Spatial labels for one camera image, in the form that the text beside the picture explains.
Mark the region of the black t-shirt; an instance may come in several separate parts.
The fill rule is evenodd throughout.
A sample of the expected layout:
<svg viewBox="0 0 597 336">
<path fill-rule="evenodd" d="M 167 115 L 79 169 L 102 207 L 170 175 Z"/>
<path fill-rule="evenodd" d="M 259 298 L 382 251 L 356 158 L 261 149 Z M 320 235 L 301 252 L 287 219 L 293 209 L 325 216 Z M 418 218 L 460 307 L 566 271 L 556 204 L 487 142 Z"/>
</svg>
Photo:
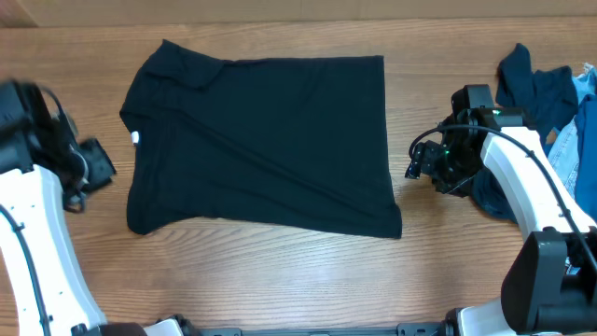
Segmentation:
<svg viewBox="0 0 597 336">
<path fill-rule="evenodd" d="M 402 234 L 381 56 L 232 61 L 164 41 L 119 114 L 137 136 L 135 233 L 209 217 Z"/>
</svg>

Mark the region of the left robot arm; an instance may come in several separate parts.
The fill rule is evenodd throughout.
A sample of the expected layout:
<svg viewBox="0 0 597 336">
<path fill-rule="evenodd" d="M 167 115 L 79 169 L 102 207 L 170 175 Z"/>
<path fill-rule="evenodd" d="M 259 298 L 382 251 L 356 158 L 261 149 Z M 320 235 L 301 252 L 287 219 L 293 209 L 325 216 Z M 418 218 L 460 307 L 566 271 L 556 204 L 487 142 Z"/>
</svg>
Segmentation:
<svg viewBox="0 0 597 336">
<path fill-rule="evenodd" d="M 143 327 L 110 323 L 92 297 L 66 225 L 116 170 L 93 137 L 77 141 L 72 119 L 33 82 L 1 84 L 1 253 L 22 335 L 177 335 L 175 316 Z"/>
</svg>

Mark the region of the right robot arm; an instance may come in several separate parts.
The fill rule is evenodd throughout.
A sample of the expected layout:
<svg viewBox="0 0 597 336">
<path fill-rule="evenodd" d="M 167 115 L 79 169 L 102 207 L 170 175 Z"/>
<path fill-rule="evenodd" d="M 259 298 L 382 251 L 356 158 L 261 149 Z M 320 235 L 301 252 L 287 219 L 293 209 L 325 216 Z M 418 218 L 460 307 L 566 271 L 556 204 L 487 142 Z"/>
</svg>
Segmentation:
<svg viewBox="0 0 597 336">
<path fill-rule="evenodd" d="M 456 308 L 405 334 L 572 335 L 596 330 L 596 223 L 570 197 L 548 163 L 528 113 L 494 105 L 486 85 L 466 85 L 452 112 L 413 140 L 405 176 L 430 177 L 442 194 L 465 197 L 486 170 L 504 192 L 524 240 L 499 298 Z"/>
</svg>

